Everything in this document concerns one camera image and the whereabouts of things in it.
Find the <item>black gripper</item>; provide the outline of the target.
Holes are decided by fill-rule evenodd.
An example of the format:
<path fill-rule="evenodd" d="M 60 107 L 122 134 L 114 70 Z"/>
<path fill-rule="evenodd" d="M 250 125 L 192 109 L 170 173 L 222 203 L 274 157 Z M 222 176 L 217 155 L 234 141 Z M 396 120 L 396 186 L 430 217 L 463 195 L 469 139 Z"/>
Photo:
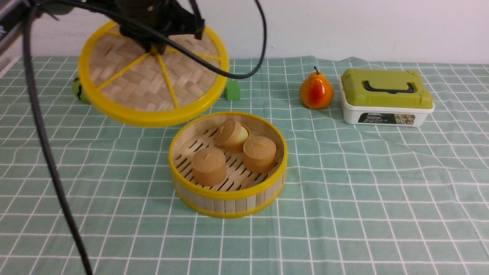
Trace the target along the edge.
<path fill-rule="evenodd" d="M 183 8 L 177 0 L 87 0 L 86 2 L 139 21 L 165 37 L 194 35 L 195 39 L 201 40 L 206 27 L 197 2 L 194 0 L 189 1 L 192 12 Z M 122 36 L 132 39 L 144 50 L 151 49 L 154 55 L 165 53 L 166 42 L 159 41 L 115 17 L 110 16 L 110 19 L 118 23 L 119 33 Z"/>

